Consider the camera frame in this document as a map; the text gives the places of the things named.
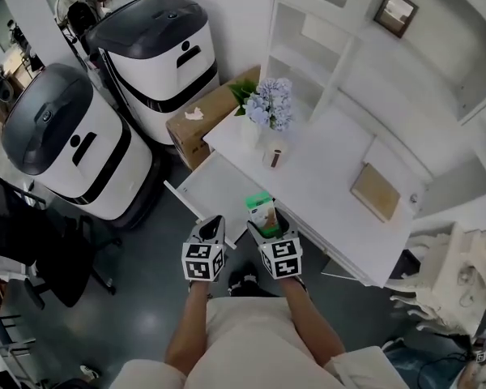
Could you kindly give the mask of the black round seat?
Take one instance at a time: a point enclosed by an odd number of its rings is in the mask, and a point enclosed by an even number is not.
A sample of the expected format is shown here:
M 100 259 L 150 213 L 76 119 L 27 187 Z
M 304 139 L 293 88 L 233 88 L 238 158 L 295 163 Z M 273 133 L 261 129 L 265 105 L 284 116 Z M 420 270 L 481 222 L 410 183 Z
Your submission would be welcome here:
M 14 102 L 23 89 L 14 80 L 0 79 L 0 100 L 2 102 Z

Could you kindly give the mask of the small green white box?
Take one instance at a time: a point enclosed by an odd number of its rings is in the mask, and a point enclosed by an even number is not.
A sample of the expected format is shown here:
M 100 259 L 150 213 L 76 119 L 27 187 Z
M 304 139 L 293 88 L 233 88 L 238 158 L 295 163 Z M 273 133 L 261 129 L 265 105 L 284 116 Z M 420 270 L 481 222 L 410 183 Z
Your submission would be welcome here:
M 248 196 L 245 199 L 249 218 L 264 237 L 273 237 L 279 231 L 273 198 L 266 191 Z

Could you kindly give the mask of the person's right forearm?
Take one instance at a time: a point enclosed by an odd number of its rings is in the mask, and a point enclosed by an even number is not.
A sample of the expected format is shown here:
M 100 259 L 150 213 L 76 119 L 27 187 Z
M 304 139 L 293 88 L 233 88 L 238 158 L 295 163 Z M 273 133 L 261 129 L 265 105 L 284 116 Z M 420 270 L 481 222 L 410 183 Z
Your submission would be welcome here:
M 314 360 L 324 366 L 333 357 L 344 354 L 346 349 L 342 340 L 320 314 L 302 284 L 289 277 L 279 280 L 279 285 L 287 299 L 296 331 Z

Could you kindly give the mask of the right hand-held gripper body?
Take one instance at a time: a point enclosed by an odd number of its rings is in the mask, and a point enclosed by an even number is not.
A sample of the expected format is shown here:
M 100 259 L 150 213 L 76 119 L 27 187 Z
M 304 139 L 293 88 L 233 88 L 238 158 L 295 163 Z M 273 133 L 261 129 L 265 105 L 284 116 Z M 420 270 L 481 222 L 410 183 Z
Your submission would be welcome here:
M 303 250 L 298 237 L 268 242 L 258 246 L 262 261 L 273 279 L 299 276 Z

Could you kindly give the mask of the white vase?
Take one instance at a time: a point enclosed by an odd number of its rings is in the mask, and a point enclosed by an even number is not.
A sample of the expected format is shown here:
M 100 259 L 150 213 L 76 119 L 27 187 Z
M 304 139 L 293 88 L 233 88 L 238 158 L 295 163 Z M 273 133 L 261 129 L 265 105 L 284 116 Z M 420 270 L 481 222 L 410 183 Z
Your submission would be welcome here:
M 252 151 L 258 145 L 258 141 L 262 133 L 262 126 L 246 116 L 240 118 L 240 122 L 240 136 L 242 147 L 247 151 Z

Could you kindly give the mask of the person's cream shirt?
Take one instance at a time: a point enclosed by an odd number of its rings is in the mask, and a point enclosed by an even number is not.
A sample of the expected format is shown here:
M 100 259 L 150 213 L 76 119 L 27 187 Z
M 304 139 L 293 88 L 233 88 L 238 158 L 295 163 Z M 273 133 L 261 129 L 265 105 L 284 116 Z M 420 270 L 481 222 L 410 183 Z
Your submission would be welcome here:
M 109 389 L 409 388 L 378 346 L 318 365 L 281 297 L 220 297 L 207 303 L 207 351 L 189 374 L 135 359 Z

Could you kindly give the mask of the white metal rack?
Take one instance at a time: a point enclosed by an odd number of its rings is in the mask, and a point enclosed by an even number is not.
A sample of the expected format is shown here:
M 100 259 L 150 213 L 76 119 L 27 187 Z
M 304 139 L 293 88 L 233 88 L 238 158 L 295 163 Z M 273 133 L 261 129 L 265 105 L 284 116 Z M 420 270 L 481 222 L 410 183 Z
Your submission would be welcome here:
M 19 389 L 36 389 L 37 383 L 21 357 L 30 357 L 36 338 L 17 330 L 20 314 L 0 315 L 0 372 L 6 372 Z

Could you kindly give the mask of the white robot with dark lid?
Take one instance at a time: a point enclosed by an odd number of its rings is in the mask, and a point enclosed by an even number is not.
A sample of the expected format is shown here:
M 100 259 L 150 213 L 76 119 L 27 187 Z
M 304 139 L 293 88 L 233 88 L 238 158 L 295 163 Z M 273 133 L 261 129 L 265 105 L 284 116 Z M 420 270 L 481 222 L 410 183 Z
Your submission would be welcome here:
M 15 102 L 2 146 L 21 173 L 118 229 L 143 219 L 165 169 L 90 79 L 59 63 L 48 65 Z
M 109 85 L 149 137 L 172 144 L 166 123 L 220 85 L 207 12 L 193 0 L 135 0 L 87 34 Z

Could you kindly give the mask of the white desk with shelves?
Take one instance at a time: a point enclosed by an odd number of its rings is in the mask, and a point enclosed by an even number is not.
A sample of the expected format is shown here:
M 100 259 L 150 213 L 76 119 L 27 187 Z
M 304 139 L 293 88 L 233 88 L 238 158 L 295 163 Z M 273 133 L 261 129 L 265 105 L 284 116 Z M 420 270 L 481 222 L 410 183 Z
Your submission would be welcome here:
M 401 144 L 428 186 L 486 193 L 486 0 L 411 0 L 401 39 L 382 0 L 272 0 L 268 76 L 289 75 L 316 118 L 345 95 Z

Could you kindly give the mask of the black backpack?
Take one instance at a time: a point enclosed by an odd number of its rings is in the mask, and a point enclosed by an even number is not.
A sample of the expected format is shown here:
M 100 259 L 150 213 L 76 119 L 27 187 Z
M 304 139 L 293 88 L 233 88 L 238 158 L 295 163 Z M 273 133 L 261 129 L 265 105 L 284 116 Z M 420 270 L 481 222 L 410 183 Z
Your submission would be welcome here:
M 67 19 L 77 36 L 82 36 L 97 23 L 94 11 L 85 2 L 73 3 L 67 11 Z

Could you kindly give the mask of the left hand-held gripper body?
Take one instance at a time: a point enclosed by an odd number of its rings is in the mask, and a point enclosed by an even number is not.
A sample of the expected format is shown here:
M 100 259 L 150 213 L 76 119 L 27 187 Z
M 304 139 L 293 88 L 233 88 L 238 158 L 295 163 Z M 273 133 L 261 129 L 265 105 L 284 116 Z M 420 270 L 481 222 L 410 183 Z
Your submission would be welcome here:
M 226 246 L 184 242 L 181 263 L 188 281 L 215 282 L 225 265 Z

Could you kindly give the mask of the dark picture frame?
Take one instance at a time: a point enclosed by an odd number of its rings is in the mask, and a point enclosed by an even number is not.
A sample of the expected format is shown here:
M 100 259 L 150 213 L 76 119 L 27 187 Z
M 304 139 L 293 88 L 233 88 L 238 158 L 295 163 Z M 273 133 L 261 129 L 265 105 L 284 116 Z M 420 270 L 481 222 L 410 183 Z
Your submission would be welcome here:
M 382 0 L 373 21 L 401 39 L 418 10 L 411 0 Z

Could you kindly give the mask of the white ornate vanity table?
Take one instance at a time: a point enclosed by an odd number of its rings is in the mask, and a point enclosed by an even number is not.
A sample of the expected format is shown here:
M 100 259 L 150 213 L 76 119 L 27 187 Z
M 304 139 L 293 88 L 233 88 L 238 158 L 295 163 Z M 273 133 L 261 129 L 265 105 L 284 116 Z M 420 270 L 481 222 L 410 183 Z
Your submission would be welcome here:
M 418 331 L 475 337 L 486 311 L 486 231 L 455 223 L 450 233 L 409 237 L 406 249 L 423 253 L 420 270 L 388 280 L 391 299 L 411 307 Z

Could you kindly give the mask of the black office chair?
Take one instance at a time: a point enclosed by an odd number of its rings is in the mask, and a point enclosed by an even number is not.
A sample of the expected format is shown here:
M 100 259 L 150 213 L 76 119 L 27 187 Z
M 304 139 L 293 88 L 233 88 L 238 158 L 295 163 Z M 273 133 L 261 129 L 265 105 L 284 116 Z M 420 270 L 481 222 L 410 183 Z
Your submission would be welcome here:
M 63 225 L 49 217 L 46 202 L 0 178 L 0 257 L 34 267 L 33 284 L 23 281 L 25 290 L 39 309 L 45 308 L 41 294 L 48 291 L 66 307 L 73 307 L 92 278 L 108 294 L 116 288 L 94 268 L 96 254 L 107 246 L 121 246 L 122 240 L 96 239 L 90 216 L 64 216 Z

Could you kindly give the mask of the black box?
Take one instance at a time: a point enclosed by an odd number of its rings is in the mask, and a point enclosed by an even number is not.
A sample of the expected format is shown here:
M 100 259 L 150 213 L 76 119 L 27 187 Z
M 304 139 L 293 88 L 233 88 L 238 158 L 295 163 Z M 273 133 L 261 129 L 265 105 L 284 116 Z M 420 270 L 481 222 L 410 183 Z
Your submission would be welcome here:
M 408 249 L 402 251 L 398 262 L 395 264 L 393 271 L 390 274 L 390 280 L 401 280 L 408 276 L 415 275 L 420 270 L 421 262 Z

